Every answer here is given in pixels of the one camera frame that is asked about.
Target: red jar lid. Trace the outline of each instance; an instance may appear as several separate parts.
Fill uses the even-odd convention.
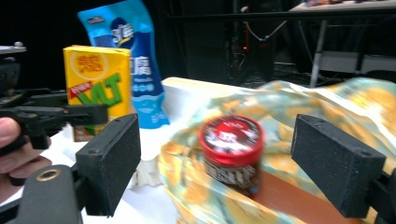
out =
[[[262,126],[257,121],[239,115],[212,119],[199,134],[204,157],[227,167],[257,162],[262,154],[263,137]]]

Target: blue snack bag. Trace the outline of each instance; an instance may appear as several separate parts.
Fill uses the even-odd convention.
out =
[[[163,112],[161,75],[155,59],[154,28],[145,5],[127,0],[78,13],[91,45],[131,49],[132,102],[144,129],[169,124]]]

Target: human hand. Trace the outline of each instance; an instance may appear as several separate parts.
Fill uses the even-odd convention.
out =
[[[20,125],[10,118],[0,118],[0,150],[12,143],[21,134]],[[27,144],[0,157],[0,203],[4,202],[21,187],[11,184],[11,178],[27,178],[35,171],[51,165],[51,161],[40,156],[43,150],[33,149],[27,136]]]

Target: jar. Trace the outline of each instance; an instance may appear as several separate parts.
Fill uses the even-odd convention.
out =
[[[215,118],[204,124],[199,139],[208,175],[250,198],[258,192],[264,131],[257,121],[239,115]]]

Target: yellow juice box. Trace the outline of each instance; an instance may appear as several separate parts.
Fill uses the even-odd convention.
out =
[[[106,104],[108,120],[134,113],[131,104],[131,50],[90,46],[64,49],[70,105]],[[74,141],[90,141],[106,125],[73,128]]]

